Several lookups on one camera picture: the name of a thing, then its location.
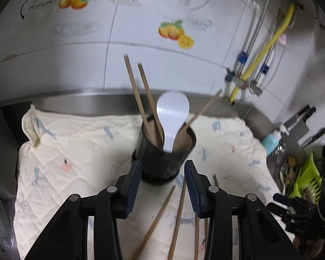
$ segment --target black cup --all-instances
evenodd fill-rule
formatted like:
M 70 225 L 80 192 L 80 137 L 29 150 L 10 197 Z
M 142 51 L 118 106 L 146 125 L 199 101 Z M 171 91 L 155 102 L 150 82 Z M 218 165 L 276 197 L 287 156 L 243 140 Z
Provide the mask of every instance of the black cup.
M 142 180 L 150 184 L 164 184 L 173 180 L 196 145 L 196 136 L 190 127 L 187 129 L 187 135 L 188 142 L 185 148 L 166 153 L 148 140 L 142 124 L 137 148 L 132 154 L 132 160 L 138 160 L 142 164 Z

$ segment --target green plastic basket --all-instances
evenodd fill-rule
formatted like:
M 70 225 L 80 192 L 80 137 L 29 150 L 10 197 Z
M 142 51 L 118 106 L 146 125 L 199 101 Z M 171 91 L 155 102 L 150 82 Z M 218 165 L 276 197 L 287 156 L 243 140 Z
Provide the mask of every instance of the green plastic basket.
M 309 190 L 313 202 L 317 204 L 321 193 L 321 177 L 314 164 L 313 152 L 310 153 L 306 164 L 300 169 L 289 197 L 302 197 L 302 192 L 305 189 Z

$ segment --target knife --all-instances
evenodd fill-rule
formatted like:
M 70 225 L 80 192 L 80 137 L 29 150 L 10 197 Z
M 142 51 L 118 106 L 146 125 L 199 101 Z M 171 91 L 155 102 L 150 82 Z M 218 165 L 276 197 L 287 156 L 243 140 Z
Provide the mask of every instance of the knife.
M 285 123 L 284 126 L 288 129 L 291 126 L 293 126 L 296 122 L 297 119 L 302 116 L 305 112 L 307 112 L 310 109 L 309 105 L 306 105 L 303 109 L 301 109 L 298 113 L 294 114 L 290 119 L 288 119 Z
M 305 116 L 302 117 L 302 119 L 300 119 L 299 122 L 297 122 L 297 124 L 290 130 L 290 134 L 296 139 L 296 141 L 298 141 L 308 133 L 309 129 L 306 125 L 306 121 L 315 112 L 316 112 L 316 108 L 312 107 L 309 111 L 307 111 Z
M 312 137 L 309 137 L 308 139 L 306 139 L 302 143 L 301 148 L 305 148 L 306 146 L 309 146 L 311 143 L 313 143 L 314 141 L 316 141 L 317 139 L 319 139 L 324 134 L 325 134 L 325 127 L 323 129 L 321 129 L 321 131 L 318 132 L 315 136 L 312 136 Z

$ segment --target fruit decal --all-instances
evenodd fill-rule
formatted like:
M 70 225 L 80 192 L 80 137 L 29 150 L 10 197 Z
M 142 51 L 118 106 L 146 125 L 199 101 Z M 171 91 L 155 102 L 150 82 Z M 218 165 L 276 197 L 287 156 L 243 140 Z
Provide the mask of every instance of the fruit decal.
M 88 0 L 59 0 L 59 8 L 72 7 L 75 10 L 80 10 L 88 5 Z
M 183 20 L 162 22 L 158 32 L 161 37 L 177 41 L 177 44 L 181 49 L 187 50 L 194 46 L 194 39 L 185 34 L 182 23 Z

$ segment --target silver screw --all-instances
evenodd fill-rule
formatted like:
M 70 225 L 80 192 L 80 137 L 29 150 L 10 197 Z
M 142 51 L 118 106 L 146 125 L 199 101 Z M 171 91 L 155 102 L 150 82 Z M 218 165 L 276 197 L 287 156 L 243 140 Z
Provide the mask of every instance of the silver screw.
M 116 187 L 116 186 L 109 186 L 109 187 L 107 188 L 107 191 L 108 191 L 108 192 L 116 192 L 116 191 L 117 191 L 117 187 Z
M 219 191 L 219 188 L 217 186 L 210 186 L 208 189 L 209 189 L 210 192 L 217 192 L 217 191 Z
M 256 201 L 257 200 L 257 196 L 253 193 L 250 193 L 249 195 L 247 195 L 247 198 L 251 201 Z
M 78 195 L 77 194 L 73 194 L 73 195 L 70 195 L 70 197 L 68 198 L 69 201 L 76 201 L 78 200 Z

